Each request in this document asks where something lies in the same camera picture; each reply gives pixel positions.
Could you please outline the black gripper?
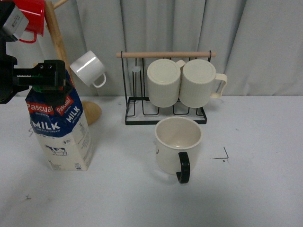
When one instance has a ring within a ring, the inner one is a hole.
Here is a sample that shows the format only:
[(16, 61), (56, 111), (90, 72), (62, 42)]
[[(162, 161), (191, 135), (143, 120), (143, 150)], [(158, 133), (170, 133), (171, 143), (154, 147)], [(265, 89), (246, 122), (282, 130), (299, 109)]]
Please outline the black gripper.
[(0, 38), (0, 103), (8, 103), (18, 92), (32, 86), (45, 97), (46, 104), (64, 104), (72, 91), (65, 63), (62, 60), (45, 60), (31, 69), (15, 68), (17, 59), (6, 53), (6, 39)]

